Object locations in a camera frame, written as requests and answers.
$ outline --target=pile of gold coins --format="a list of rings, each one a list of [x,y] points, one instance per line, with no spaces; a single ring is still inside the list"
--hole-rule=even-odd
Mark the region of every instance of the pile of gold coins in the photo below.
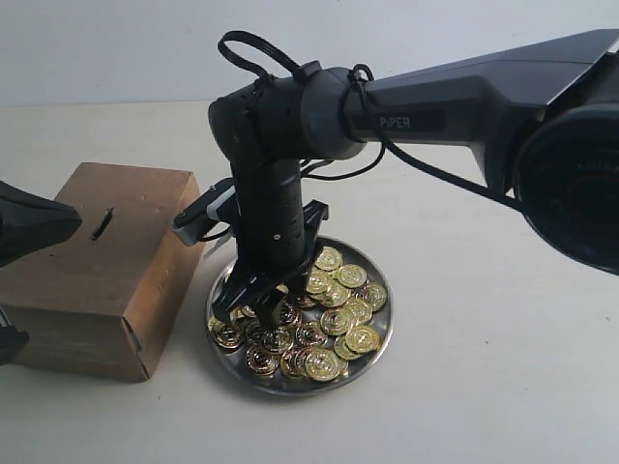
[[[284,285],[279,290],[287,293]],[[368,323],[387,302],[387,291],[368,281],[356,264],[345,264],[341,253],[325,246],[311,269],[306,294],[287,297],[280,309],[280,327],[263,328],[249,306],[230,314],[231,325],[211,317],[208,330],[226,352],[247,346],[248,369],[287,379],[329,382],[348,375],[348,364],[381,346],[379,333]],[[309,311],[320,315],[309,317]]]

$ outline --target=white table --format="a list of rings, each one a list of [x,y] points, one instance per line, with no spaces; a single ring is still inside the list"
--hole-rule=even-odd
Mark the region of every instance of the white table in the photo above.
[[[227,175],[205,102],[0,108],[0,178],[53,196],[83,160]],[[343,172],[373,158],[331,167]],[[415,153],[477,181],[462,149]],[[563,257],[517,214],[392,156],[304,184],[322,232],[362,249],[394,292],[395,330],[360,381],[290,400],[247,390],[205,338],[201,262],[154,378],[125,384],[0,369],[0,461],[615,463],[618,280]],[[406,207],[396,208],[396,200]]]

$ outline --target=metal tray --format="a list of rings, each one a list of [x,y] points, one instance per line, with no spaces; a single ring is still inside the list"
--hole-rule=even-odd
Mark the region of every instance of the metal tray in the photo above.
[[[211,335],[208,333],[207,329],[207,336],[211,341],[211,345],[215,350],[217,358],[220,360],[223,366],[238,379],[247,382],[248,384],[264,392],[283,396],[309,396],[343,387],[344,385],[349,384],[350,382],[361,377],[374,365],[374,363],[378,361],[378,359],[387,348],[387,345],[391,338],[393,329],[393,298],[391,289],[389,288],[385,277],[380,273],[376,265],[374,265],[374,263],[372,263],[358,249],[344,242],[328,237],[320,237],[320,240],[327,247],[337,248],[343,255],[344,263],[358,264],[365,268],[368,272],[368,279],[370,281],[380,283],[387,290],[387,302],[382,309],[376,311],[372,315],[371,320],[368,322],[368,325],[375,328],[380,334],[382,344],[378,350],[373,352],[373,354],[368,354],[358,360],[349,362],[348,374],[346,376],[340,376],[331,382],[322,383],[313,381],[311,379],[288,379],[281,374],[279,369],[276,371],[275,374],[270,377],[259,377],[257,375],[254,375],[248,369],[245,362],[247,345],[243,345],[241,348],[239,348],[233,353],[226,352],[219,345],[217,345],[217,343],[215,343]],[[218,275],[213,287],[211,288],[211,291],[209,292],[205,308],[205,328],[207,325],[207,321],[213,315],[211,304],[220,294],[223,280],[225,276],[232,272],[232,267],[234,266],[234,263],[235,261],[232,261],[227,266],[225,266],[225,268]],[[322,312],[323,311],[321,309],[305,309],[304,319],[319,320]],[[334,337],[330,336],[328,343],[325,346],[332,347],[334,339]]]

